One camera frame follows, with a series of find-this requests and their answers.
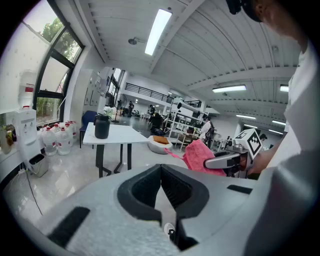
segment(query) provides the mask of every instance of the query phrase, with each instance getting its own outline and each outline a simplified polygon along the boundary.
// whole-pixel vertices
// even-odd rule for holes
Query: rectangular ceiling light
[[[279,121],[276,121],[276,120],[272,120],[272,123],[275,123],[275,124],[278,124],[278,125],[282,125],[282,126],[286,125],[285,122],[279,122]]]
[[[269,129],[269,131],[270,131],[270,132],[273,132],[273,133],[276,133],[276,134],[281,134],[281,135],[283,135],[282,132],[279,132],[279,131],[276,131],[276,130],[270,130],[270,129]]]
[[[247,116],[247,115],[241,115],[241,114],[236,114],[236,116],[237,116],[238,118],[256,119],[256,118],[255,118],[255,117],[253,117],[253,116]]]
[[[251,127],[251,128],[255,128],[255,129],[258,129],[258,127],[253,126],[253,125],[249,125],[249,124],[244,124],[244,126]]]
[[[280,85],[280,91],[281,92],[289,92],[289,86],[288,85]]]
[[[158,13],[154,19],[151,32],[146,43],[145,53],[152,55],[154,54],[157,43],[160,39],[162,32],[164,31],[172,13],[165,10],[159,9]]]
[[[220,87],[214,88],[212,91],[214,93],[224,93],[224,92],[233,92],[233,91],[245,91],[247,88],[244,84],[236,85],[236,86],[227,86],[227,87]]]

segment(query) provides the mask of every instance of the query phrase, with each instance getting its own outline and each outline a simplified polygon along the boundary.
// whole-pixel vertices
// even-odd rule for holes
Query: black canister
[[[109,135],[110,121],[109,116],[98,114],[94,117],[93,125],[94,136],[98,139],[106,139]]]

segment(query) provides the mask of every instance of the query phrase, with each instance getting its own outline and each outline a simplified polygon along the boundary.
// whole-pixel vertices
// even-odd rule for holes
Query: orange pillow
[[[161,143],[161,144],[169,144],[168,140],[166,137],[161,137],[161,136],[153,136],[153,140],[155,142]]]

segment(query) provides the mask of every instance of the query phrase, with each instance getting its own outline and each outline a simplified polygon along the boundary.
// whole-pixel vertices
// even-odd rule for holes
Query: railing
[[[194,108],[200,108],[201,107],[201,101],[200,100],[190,100],[190,101],[185,101],[185,104],[190,105],[191,107]]]
[[[134,92],[134,93],[137,93],[137,94],[146,95],[146,96],[149,96],[151,98],[155,98],[157,100],[160,100],[160,101],[163,101],[163,102],[167,102],[167,103],[171,103],[172,100],[174,99],[174,98],[172,98],[170,96],[167,96],[167,95],[164,95],[164,94],[162,94],[160,92],[156,92],[154,90],[143,88],[141,86],[138,86],[138,85],[135,85],[135,84],[132,84],[132,83],[128,83],[128,82],[126,83],[125,89],[127,91],[131,91],[131,92]]]

